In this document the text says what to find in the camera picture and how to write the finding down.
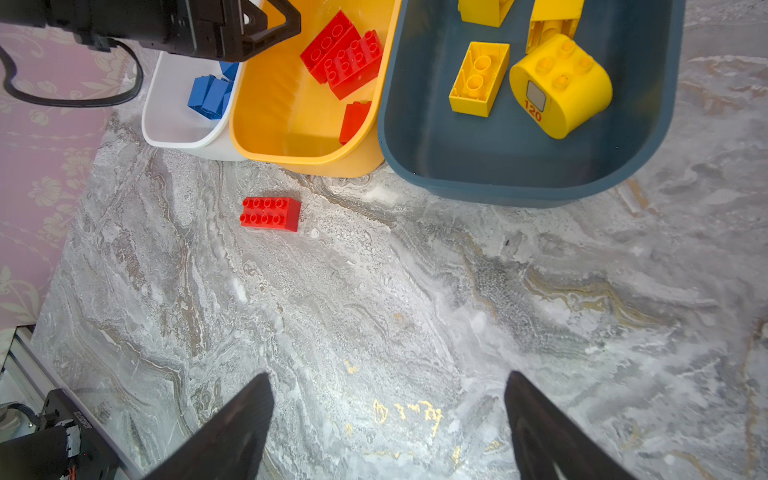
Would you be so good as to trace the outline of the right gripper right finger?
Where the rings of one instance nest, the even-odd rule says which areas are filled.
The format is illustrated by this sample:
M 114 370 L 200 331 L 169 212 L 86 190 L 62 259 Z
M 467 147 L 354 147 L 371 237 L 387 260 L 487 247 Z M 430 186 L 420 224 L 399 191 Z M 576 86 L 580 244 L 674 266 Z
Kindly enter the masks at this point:
M 522 479 L 631 479 L 525 375 L 510 373 L 504 402 Z

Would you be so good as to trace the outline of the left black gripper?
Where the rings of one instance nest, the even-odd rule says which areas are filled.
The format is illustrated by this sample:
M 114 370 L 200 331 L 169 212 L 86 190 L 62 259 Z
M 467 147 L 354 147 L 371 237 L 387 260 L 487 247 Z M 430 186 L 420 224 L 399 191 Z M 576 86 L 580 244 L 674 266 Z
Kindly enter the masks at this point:
M 3 1 L 1 21 L 54 27 L 105 51 L 118 39 L 178 55 L 244 62 L 301 32 L 301 14 L 289 1 L 268 1 L 284 22 L 267 26 L 251 1 Z

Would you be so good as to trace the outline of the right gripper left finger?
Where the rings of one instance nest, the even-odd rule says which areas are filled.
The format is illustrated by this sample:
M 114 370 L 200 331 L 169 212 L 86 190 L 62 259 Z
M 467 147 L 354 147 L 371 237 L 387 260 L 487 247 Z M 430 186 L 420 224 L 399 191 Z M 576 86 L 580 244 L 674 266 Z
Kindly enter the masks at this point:
M 251 380 L 149 479 L 254 479 L 263 457 L 274 397 L 269 375 Z

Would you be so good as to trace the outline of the blue long lego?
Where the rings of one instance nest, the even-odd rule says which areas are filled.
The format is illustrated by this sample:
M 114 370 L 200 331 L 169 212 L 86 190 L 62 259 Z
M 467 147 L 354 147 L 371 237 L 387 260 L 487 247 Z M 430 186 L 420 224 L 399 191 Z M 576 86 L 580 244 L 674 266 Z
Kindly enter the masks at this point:
M 222 76 L 230 82 L 234 82 L 237 76 L 237 72 L 239 69 L 239 63 L 230 63 L 230 62 L 219 62 L 219 66 L 221 69 Z

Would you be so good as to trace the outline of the blue square lego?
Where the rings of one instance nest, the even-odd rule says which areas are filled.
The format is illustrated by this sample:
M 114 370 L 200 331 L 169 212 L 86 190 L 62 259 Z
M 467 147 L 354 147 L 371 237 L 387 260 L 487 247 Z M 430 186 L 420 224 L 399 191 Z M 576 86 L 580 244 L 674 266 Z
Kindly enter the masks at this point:
M 200 76 L 194 80 L 187 103 L 189 108 L 198 113 L 203 111 L 203 104 L 214 80 L 215 77 L 212 75 Z

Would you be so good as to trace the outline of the yellow plastic container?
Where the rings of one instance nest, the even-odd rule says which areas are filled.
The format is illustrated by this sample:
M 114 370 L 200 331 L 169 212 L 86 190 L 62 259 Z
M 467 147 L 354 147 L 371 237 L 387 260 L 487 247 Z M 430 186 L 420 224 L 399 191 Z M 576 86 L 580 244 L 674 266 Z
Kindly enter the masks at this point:
M 384 161 L 378 139 L 379 105 L 401 4 L 398 1 L 295 1 L 301 32 L 241 67 L 229 122 L 232 142 L 245 158 L 308 175 L 356 178 Z M 319 84 L 302 51 L 342 10 L 360 33 L 375 30 L 383 49 L 378 76 L 343 100 Z M 371 102 L 368 116 L 346 144 L 339 142 L 345 108 Z

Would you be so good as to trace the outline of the red long lego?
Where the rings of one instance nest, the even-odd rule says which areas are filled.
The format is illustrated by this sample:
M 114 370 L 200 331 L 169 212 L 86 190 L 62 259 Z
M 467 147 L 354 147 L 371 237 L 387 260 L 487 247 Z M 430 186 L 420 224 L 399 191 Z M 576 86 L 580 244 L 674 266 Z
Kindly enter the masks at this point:
M 327 82 L 338 100 L 343 100 L 378 76 L 382 44 L 375 30 L 367 31 L 349 47 L 325 61 Z

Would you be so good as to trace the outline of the white plastic container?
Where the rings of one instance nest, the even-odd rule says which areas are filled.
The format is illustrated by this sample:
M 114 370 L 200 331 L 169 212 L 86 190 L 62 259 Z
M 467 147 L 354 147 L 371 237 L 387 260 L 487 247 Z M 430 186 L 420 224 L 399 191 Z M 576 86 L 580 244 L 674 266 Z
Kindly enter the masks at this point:
M 214 60 L 159 54 L 142 112 L 142 132 L 147 143 L 204 159 L 243 161 L 229 133 L 232 106 L 219 120 L 208 120 L 188 107 L 196 78 L 222 76 Z

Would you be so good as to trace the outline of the small red lego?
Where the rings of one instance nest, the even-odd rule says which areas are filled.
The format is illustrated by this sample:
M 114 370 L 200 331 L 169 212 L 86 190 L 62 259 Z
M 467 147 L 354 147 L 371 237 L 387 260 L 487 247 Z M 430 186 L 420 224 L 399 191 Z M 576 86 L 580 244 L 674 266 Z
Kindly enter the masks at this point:
M 346 106 L 339 133 L 339 142 L 342 145 L 346 145 L 357 134 L 366 120 L 370 108 L 370 101 L 355 101 Z

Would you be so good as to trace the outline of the small yellow lego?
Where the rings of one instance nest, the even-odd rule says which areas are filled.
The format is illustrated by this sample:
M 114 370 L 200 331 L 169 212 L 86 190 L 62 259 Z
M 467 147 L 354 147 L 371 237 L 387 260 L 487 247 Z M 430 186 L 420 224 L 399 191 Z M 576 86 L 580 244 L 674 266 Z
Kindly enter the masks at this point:
M 472 41 L 449 94 L 453 112 L 487 118 L 509 66 L 510 45 Z

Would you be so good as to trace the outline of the dark teal plastic container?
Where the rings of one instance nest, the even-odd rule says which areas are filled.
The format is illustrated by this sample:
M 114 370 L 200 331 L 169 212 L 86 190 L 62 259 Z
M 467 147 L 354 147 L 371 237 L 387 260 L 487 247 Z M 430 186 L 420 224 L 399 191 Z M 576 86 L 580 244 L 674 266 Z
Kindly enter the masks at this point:
M 504 23 L 462 21 L 454 1 L 406 1 L 395 30 L 378 136 L 405 180 L 456 200 L 550 208 L 623 182 L 662 144 L 674 111 L 686 5 L 590 1 L 575 35 L 614 86 L 610 106 L 562 140 L 547 136 L 503 86 L 488 117 L 455 113 L 449 93 L 469 44 L 525 51 L 533 5 Z

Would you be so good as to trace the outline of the yellow long lego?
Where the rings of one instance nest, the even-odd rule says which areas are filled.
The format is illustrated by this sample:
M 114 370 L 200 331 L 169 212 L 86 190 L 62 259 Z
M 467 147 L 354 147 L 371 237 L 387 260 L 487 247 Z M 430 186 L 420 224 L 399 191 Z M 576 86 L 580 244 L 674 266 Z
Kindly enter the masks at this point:
M 511 91 L 551 138 L 562 140 L 613 98 L 606 70 L 574 40 L 556 34 L 512 66 Z

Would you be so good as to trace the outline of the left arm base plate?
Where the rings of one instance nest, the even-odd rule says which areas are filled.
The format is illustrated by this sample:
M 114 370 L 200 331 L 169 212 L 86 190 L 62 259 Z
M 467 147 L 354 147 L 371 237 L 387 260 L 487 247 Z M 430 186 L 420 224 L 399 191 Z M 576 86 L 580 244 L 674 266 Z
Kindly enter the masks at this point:
M 20 413 L 35 430 L 1 442 L 3 479 L 114 479 L 118 456 L 93 422 L 62 389 L 47 394 L 43 410 L 7 402 L 1 419 Z

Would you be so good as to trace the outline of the aluminium front rail frame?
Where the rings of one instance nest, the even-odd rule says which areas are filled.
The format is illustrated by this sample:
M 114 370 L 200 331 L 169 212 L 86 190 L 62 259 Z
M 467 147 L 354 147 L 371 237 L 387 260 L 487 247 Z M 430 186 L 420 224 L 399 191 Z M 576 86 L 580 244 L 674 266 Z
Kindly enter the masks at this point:
M 1 402 L 21 403 L 39 414 L 50 391 L 67 387 L 33 349 L 33 333 L 29 326 L 14 332 L 1 369 Z

